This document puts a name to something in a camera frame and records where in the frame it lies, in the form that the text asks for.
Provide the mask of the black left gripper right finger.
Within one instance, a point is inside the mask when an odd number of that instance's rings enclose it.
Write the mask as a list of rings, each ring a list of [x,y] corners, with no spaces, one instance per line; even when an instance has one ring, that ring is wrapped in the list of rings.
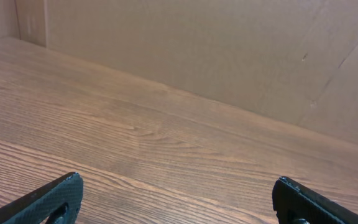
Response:
[[[279,224],[358,224],[358,214],[285,176],[272,190]]]

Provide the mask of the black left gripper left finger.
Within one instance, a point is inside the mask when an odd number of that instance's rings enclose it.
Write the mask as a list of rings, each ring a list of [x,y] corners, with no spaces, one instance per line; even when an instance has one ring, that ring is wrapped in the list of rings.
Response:
[[[0,208],[0,223],[74,224],[83,199],[83,179],[69,172]]]

